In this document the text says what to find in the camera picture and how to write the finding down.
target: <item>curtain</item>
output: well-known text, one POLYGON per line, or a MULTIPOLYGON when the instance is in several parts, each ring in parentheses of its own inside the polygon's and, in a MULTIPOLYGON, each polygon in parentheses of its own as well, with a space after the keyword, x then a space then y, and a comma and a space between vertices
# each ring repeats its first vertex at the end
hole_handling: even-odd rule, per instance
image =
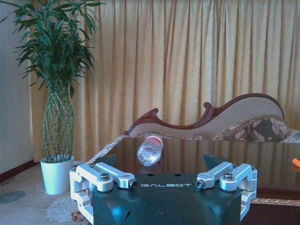
MULTIPOLYGON (((157 107, 191 124, 204 102, 246 93, 279 101, 300 129, 300 1, 104 0, 89 45, 97 61, 78 79, 74 155, 86 161, 157 107)), ((45 90, 31 88, 35 160, 41 158, 45 90)))

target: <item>beige upholstery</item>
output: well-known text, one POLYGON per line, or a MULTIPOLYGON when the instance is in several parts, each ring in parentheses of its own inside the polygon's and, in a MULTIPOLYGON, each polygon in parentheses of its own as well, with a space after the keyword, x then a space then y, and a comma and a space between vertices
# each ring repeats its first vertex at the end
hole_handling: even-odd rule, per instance
POLYGON ((232 104, 215 119, 196 129, 182 130, 165 127, 155 123, 143 123, 134 127, 129 135, 131 137, 136 137, 142 133, 153 131, 176 136, 194 136, 196 134, 203 134, 206 139, 213 139, 214 136, 233 124, 250 119, 253 116, 267 114, 277 115, 283 118, 280 108, 272 100, 263 97, 248 97, 232 104))

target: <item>plastic water bottle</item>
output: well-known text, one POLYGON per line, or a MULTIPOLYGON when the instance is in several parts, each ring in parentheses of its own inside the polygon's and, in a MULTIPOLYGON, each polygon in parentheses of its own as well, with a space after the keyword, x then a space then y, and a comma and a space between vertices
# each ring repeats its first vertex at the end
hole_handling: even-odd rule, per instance
POLYGON ((163 146, 163 140, 160 136, 151 135, 137 150, 137 158, 144 166, 151 166, 160 160, 163 146))

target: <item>logo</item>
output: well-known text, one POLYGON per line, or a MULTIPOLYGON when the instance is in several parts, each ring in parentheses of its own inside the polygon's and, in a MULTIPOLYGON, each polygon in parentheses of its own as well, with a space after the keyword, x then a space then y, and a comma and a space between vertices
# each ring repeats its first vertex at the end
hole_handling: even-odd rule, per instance
POLYGON ((189 187, 192 184, 141 184, 141 187, 143 188, 150 188, 150 187, 156 187, 156 188, 174 188, 174 187, 189 187))

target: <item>carved wooden frame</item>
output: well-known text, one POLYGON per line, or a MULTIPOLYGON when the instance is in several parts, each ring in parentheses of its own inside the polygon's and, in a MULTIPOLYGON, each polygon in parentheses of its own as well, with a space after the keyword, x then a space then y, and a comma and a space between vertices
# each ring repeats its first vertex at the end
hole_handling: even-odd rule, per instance
POLYGON ((213 120, 214 118, 216 118, 221 112, 223 112, 225 109, 227 109, 234 103, 236 103, 242 99, 251 98, 251 97, 260 97, 260 98, 267 98, 267 99, 272 100, 280 108, 283 118, 284 118, 284 112, 283 112, 280 104, 278 103, 278 101, 276 101, 274 98, 272 98, 269 95, 260 94, 260 93, 252 93, 252 94, 245 94, 245 95, 238 96, 238 97, 234 98, 233 100, 227 102, 225 105, 223 105, 221 107, 213 107, 211 103, 205 102, 203 104, 203 106, 205 108, 205 112, 204 112, 203 116, 196 123, 193 123, 190 125, 185 125, 185 126, 172 125, 172 124, 162 121, 157 116, 158 109, 155 108, 155 109, 148 111, 140 118, 138 118, 131 125, 131 127, 127 131, 124 132, 124 135, 129 135, 130 132, 133 130, 133 128, 135 128, 137 125, 143 124, 143 123, 156 123, 156 124, 168 127, 168 128, 181 129, 181 130, 189 130, 189 129, 199 128, 199 127, 203 126, 204 124, 208 123, 209 121, 213 120))

